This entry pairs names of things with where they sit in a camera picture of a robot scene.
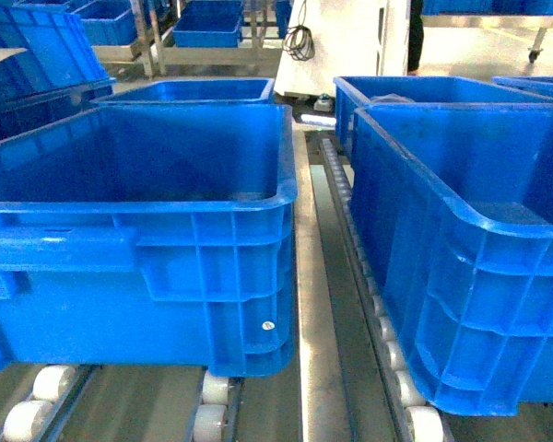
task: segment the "stainless steel shelf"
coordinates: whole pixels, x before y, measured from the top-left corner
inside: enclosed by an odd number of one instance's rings
[[[553,16],[439,15],[423,16],[426,28],[549,28]]]

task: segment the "crate rim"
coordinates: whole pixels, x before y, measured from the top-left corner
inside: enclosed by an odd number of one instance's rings
[[[68,94],[88,92],[89,90],[112,86],[115,83],[117,83],[117,79],[111,77],[104,80],[97,80],[90,83],[82,83],[81,85],[70,87],[61,87],[58,89],[50,90],[48,92],[42,92],[39,94],[22,97],[20,99],[5,101],[3,103],[0,103],[0,112],[26,108],[28,106],[44,103],[52,99],[58,99]]]
[[[491,78],[491,81],[495,83],[497,86],[501,86],[501,87],[510,87],[510,88],[541,87],[544,90],[553,91],[553,82],[545,81],[548,78],[553,78],[553,76],[493,76]]]
[[[401,105],[378,105],[380,109],[381,106],[384,106],[386,109],[398,111],[404,108]],[[470,108],[468,106],[412,106],[412,108],[423,108],[423,109],[437,109],[437,110],[453,110],[453,111],[479,111],[483,110],[482,108]],[[537,108],[528,109],[526,105],[519,105],[518,109],[512,109],[512,105],[503,106],[505,109],[493,109],[494,111],[551,111],[553,112],[552,105],[541,105],[538,104]],[[448,184],[446,184],[439,176],[433,173],[422,161],[412,154],[404,145],[396,141],[387,131],[385,131],[382,126],[380,126],[377,121],[368,114],[368,109],[356,109],[355,112],[357,115],[369,126],[371,126],[375,132],[383,138],[383,140],[388,143],[392,149],[403,159],[406,160],[409,168],[416,172],[427,184],[430,186],[432,191],[436,193],[443,202],[448,206],[451,212],[461,221],[466,222],[467,224],[485,230],[489,233],[495,233],[499,235],[506,235],[516,238],[544,238],[544,239],[553,239],[553,225],[519,225],[513,223],[504,223],[501,221],[496,221],[487,216],[480,214],[475,210],[471,205],[461,198]]]
[[[220,105],[220,104],[233,104],[233,103],[238,103],[239,101],[244,101],[244,102],[251,102],[251,101],[259,101],[259,100],[265,100],[265,99],[268,99],[269,96],[270,96],[270,92],[273,90],[274,86],[275,86],[275,79],[274,78],[267,78],[267,77],[230,77],[230,78],[201,78],[200,80],[199,79],[196,79],[196,78],[185,78],[185,79],[179,79],[179,80],[161,80],[161,81],[156,81],[154,83],[150,83],[146,86],[143,86],[143,87],[136,87],[135,89],[129,89],[129,90],[126,90],[124,92],[121,92],[119,94],[113,94],[113,95],[110,95],[108,97],[101,97],[99,99],[93,99],[91,101],[91,103],[97,103],[98,105],[117,105],[117,104],[123,104],[123,105],[127,105],[127,106],[133,106],[133,105],[139,105],[139,104],[147,104],[147,105],[168,105],[168,104],[172,104],[172,101],[164,101],[164,100],[160,100],[160,99],[147,99],[147,100],[132,100],[132,99],[123,99],[124,96],[126,95],[129,95],[130,93],[133,93],[133,92],[136,92],[137,90],[141,89],[141,90],[145,90],[145,89],[148,89],[150,87],[155,87],[157,85],[160,85],[160,84],[163,84],[163,83],[187,83],[189,81],[193,81],[193,82],[215,82],[215,81],[228,81],[228,82],[231,82],[231,81],[246,81],[246,80],[265,80],[266,81],[266,85],[262,91],[262,93],[260,94],[259,97],[255,98],[255,99],[185,99],[185,100],[177,100],[178,103],[177,104],[180,104],[180,105],[183,105],[183,104],[217,104],[217,105]]]
[[[169,108],[178,108],[177,105],[168,104]],[[217,108],[227,108],[225,105],[206,105]],[[135,214],[144,213],[215,213],[215,212],[260,212],[264,210],[275,209],[283,205],[291,204],[297,198],[297,176],[295,170],[294,147],[293,147],[293,128],[292,128],[292,108],[286,105],[258,104],[248,106],[250,110],[258,111],[261,108],[269,110],[281,110],[285,114],[282,128],[283,136],[279,148],[277,163],[277,184],[275,194],[269,198],[259,201],[194,201],[194,202],[121,202],[121,203],[34,203],[34,202],[0,202],[0,213],[10,214]],[[198,107],[197,105],[183,105],[182,109]],[[80,112],[68,118],[57,122],[45,124],[44,126],[33,129],[32,131],[19,134],[0,141],[0,148],[8,146],[10,143],[24,137],[31,137],[39,131],[53,128],[57,125],[68,124],[73,120],[84,118],[87,115],[93,115],[99,112],[109,112],[114,108],[127,109],[126,106],[106,106],[99,107],[86,112]]]
[[[352,79],[373,79],[373,78],[378,78],[377,76],[337,76],[334,78],[334,84],[337,86],[337,87],[340,87],[344,92],[347,93],[348,97],[350,99],[352,99],[352,101],[355,101],[355,98],[358,99],[359,103],[361,105],[366,105],[366,104],[371,104],[371,99],[369,97],[367,97],[365,94],[363,94],[362,92],[360,92],[360,90],[358,90],[356,87],[352,86],[348,80],[352,78]],[[464,82],[467,82],[467,83],[476,83],[476,84],[481,84],[481,85],[487,85],[487,86],[491,86],[491,87],[497,87],[497,88],[500,88],[500,89],[504,89],[504,90],[509,90],[509,91],[516,91],[516,92],[520,92],[521,94],[523,95],[527,95],[527,96],[531,96],[531,97],[534,97],[534,98],[541,98],[545,103],[553,103],[553,98],[551,97],[545,97],[545,96],[542,96],[540,94],[536,94],[536,93],[533,93],[533,92],[527,92],[525,90],[519,90],[519,89],[515,89],[513,87],[505,87],[505,86],[502,86],[502,85],[498,85],[498,84],[492,84],[492,83],[485,83],[483,81],[478,81],[478,80],[475,80],[475,79],[472,79],[472,78],[465,78],[463,76],[423,76],[423,77],[406,77],[406,76],[385,76],[385,77],[382,77],[382,78],[385,78],[387,80],[399,80],[399,79],[402,79],[403,81],[420,81],[420,82],[426,82],[426,81],[429,81],[429,80],[440,80],[440,79],[446,79],[446,81],[449,81],[449,80],[459,80],[459,81],[464,81]],[[445,104],[445,105],[450,105],[450,104],[460,104],[460,103],[441,103],[441,102],[437,102],[437,103],[434,103],[434,102],[431,102],[431,103],[416,103],[416,104]],[[489,103],[467,103],[468,105],[483,105],[483,104],[489,104]]]

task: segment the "white roller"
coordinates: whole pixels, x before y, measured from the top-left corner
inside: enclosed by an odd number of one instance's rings
[[[394,326],[388,316],[380,316],[377,318],[377,323],[379,325],[379,333],[384,342],[397,341]]]
[[[213,376],[208,371],[203,379],[203,403],[229,404],[229,378]]]
[[[393,371],[405,370],[406,359],[397,341],[385,343],[387,362]]]
[[[442,442],[444,432],[439,413],[432,407],[406,408],[407,427],[414,442]]]
[[[372,276],[369,276],[367,278],[367,287],[369,288],[369,294],[372,297],[376,297],[377,295],[377,283],[375,283],[375,278]]]
[[[33,384],[33,396],[39,401],[57,402],[70,386],[76,369],[72,366],[46,366]]]
[[[381,316],[387,316],[387,310],[385,310],[385,305],[381,297],[374,295],[372,297],[372,304],[375,308],[375,316],[380,318]]]
[[[407,371],[396,371],[395,382],[397,388],[399,388],[399,397],[402,405],[405,407],[426,405],[426,399],[416,390],[414,381]]]
[[[201,405],[194,418],[194,442],[221,442],[227,413],[225,405]]]
[[[31,441],[45,426],[52,407],[47,401],[25,401],[15,405],[4,422],[4,440]]]

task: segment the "caster wheel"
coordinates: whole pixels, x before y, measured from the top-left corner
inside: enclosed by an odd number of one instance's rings
[[[540,53],[540,51],[531,51],[531,53],[528,54],[528,61],[534,64]]]

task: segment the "blue bin on shelf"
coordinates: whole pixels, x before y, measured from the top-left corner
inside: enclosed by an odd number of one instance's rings
[[[239,15],[243,14],[242,0],[193,0],[187,3],[182,10],[181,15],[199,15],[206,16],[212,14],[219,15]]]
[[[278,37],[287,37],[288,23],[291,20],[293,7],[288,0],[277,0],[275,3],[276,25],[278,26]]]
[[[553,0],[525,0],[524,12],[532,16],[553,16]]]
[[[179,47],[237,48],[241,41],[241,17],[237,14],[182,16],[172,35]]]
[[[424,15],[437,16],[451,13],[483,13],[491,12],[492,0],[426,0],[424,2]]]
[[[95,46],[123,46],[137,39],[131,7],[126,2],[96,0],[78,9],[88,40]]]

